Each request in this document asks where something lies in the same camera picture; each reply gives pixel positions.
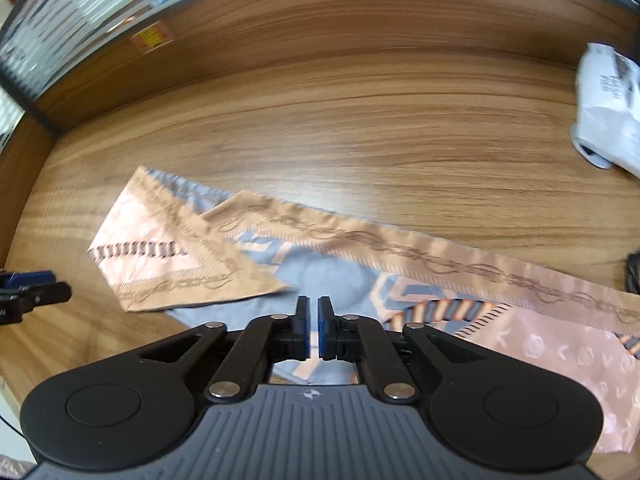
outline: wooden table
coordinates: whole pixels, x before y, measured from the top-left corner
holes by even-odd
[[[86,255],[139,164],[622,287],[640,189],[572,147],[574,77],[525,57],[381,50],[201,82],[77,127],[47,160],[8,259],[53,269],[74,296],[0,328],[0,374],[21,401],[53,374],[181,330],[123,313]],[[591,464],[640,476],[637,450]]]

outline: black cable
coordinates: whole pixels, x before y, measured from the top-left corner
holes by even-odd
[[[625,290],[640,294],[640,250],[626,257]]]
[[[24,435],[23,435],[20,431],[16,430],[16,428],[14,428],[14,425],[13,425],[13,424],[9,424],[9,421],[8,421],[8,420],[6,420],[6,419],[4,418],[4,416],[0,415],[0,420],[2,420],[2,421],[3,421],[3,422],[4,422],[4,423],[9,427],[9,428],[11,428],[12,430],[14,430],[14,431],[15,431],[15,433],[17,433],[17,434],[18,434],[18,435],[20,435],[22,438],[24,438]]]

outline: black round joint cover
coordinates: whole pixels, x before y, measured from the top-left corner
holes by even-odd
[[[460,365],[431,397],[429,419],[462,456],[511,472],[555,470],[584,458],[602,430],[596,398],[575,381],[515,360]]]
[[[170,366],[117,358],[50,378],[20,413],[38,456],[87,471],[148,463],[175,447],[193,419],[193,396]]]

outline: yellow sticker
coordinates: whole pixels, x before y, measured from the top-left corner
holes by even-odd
[[[165,22],[155,22],[131,37],[131,41],[142,54],[171,43],[173,40],[174,35],[171,34]]]

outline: tan fabric border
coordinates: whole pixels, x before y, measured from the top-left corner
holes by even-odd
[[[196,215],[186,202],[175,198],[146,168],[138,168],[127,186],[167,233],[205,267],[115,286],[114,293],[125,310],[242,300],[287,288]]]
[[[228,236],[252,229],[487,301],[640,337],[640,296],[443,238],[247,191],[201,216]]]

